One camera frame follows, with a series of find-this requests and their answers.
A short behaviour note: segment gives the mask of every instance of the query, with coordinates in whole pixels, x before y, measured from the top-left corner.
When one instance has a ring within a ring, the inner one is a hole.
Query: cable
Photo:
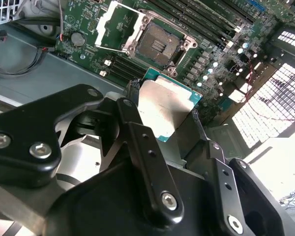
[[[22,25],[46,25],[46,26],[60,26],[60,21],[57,18],[50,17],[31,17],[23,18],[17,21],[14,21]]]
[[[281,205],[285,205],[285,209],[293,209],[295,210],[295,191],[291,192],[288,196],[283,197],[280,199],[279,203]]]
[[[249,91],[249,86],[251,86],[251,80],[252,80],[252,74],[253,74],[253,68],[252,68],[252,63],[251,61],[249,62],[250,64],[250,72],[249,72],[249,79],[248,79],[248,86],[247,86],[247,93],[246,93],[246,96],[245,96],[245,99],[247,100],[247,104],[249,105],[249,107],[259,116],[263,117],[263,118],[266,118],[266,119],[271,119],[271,120],[276,120],[276,121],[295,121],[295,119],[278,119],[278,118],[271,118],[271,117],[266,117],[264,115],[261,115],[260,113],[258,113],[252,106],[251,104],[249,103],[249,99],[248,99],[248,95],[250,94],[250,91]]]
[[[58,0],[58,7],[59,7],[59,13],[60,13],[60,41],[63,41],[63,13],[62,13],[62,7],[61,7],[61,1]]]
[[[16,72],[7,72],[3,68],[0,67],[0,77],[1,78],[15,78],[19,76],[25,76],[33,72],[35,69],[37,69],[38,66],[40,66],[47,55],[47,48],[38,48],[36,55],[30,65],[28,65],[25,68],[22,68]]]

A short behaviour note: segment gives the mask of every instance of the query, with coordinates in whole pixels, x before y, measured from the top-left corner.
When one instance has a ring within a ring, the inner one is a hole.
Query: small chip
[[[202,53],[202,56],[204,56],[204,57],[208,57],[210,55],[210,53],[208,53],[208,52],[206,52],[206,51],[204,51],[203,53]]]
[[[196,62],[195,65],[194,65],[194,67],[197,68],[197,69],[200,69],[201,68],[201,64]]]
[[[191,74],[191,73],[188,73],[188,74],[187,74],[187,77],[188,77],[190,80],[192,80],[192,79],[193,79],[193,77],[194,77],[194,75],[193,75],[193,74]]]
[[[198,62],[200,62],[200,63],[204,63],[206,60],[203,58],[203,57],[200,57],[199,59],[198,59]]]
[[[190,83],[190,80],[188,80],[187,78],[184,78],[183,80],[186,84],[189,84]]]
[[[196,68],[191,68],[190,72],[191,72],[192,74],[197,74],[197,73],[198,73],[198,71],[197,71]]]

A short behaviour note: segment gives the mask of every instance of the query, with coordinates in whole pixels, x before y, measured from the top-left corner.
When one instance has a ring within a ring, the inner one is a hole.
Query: metal frame
[[[0,25],[20,18],[14,14],[22,2],[23,0],[0,0]]]

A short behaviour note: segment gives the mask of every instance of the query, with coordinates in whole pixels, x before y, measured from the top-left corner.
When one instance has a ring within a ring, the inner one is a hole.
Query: black wire
[[[0,77],[6,79],[6,78],[15,78],[15,77],[25,76],[25,75],[30,74],[35,69],[37,69],[38,66],[40,66],[42,64],[46,54],[47,54],[47,52],[43,51],[41,48],[38,48],[36,55],[30,65],[28,65],[27,67],[22,68],[16,72],[7,72],[0,67]]]
[[[60,26],[60,20],[56,18],[50,17],[31,17],[31,18],[23,18],[15,23],[22,25],[45,25],[45,26]]]

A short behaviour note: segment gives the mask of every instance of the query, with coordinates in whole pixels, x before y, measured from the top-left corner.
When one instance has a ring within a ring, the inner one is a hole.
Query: electronic component
[[[71,42],[76,47],[82,47],[85,44],[85,38],[83,34],[75,32],[71,35]]]
[[[194,64],[194,67],[197,68],[197,69],[200,69],[200,68],[201,68],[201,64],[199,64],[199,63],[196,62],[196,63]]]
[[[199,57],[199,59],[198,59],[198,62],[200,62],[200,63],[205,63],[205,59],[203,58],[203,57]]]
[[[246,54],[241,54],[239,59],[243,62],[243,63],[248,63],[250,61],[249,57],[246,56]]]
[[[210,55],[210,53],[208,53],[208,52],[206,52],[206,51],[204,51],[204,52],[202,53],[202,56],[205,57],[205,58],[207,58],[209,55]]]
[[[137,52],[161,66],[169,64],[180,45],[180,39],[156,24],[149,24]]]
[[[192,74],[197,74],[197,73],[198,73],[198,71],[197,71],[196,68],[191,68],[191,69],[190,69],[190,72],[191,72]]]
[[[216,78],[223,78],[222,86],[235,81],[240,69],[264,54],[262,45],[278,23],[265,10],[268,4],[253,0],[68,0],[63,34],[71,40],[58,41],[56,51],[93,73],[106,71],[105,79],[122,87],[155,68],[214,104],[220,101]],[[287,18],[287,12],[281,11]],[[212,110],[207,114],[218,110],[213,107],[217,105],[207,106]]]

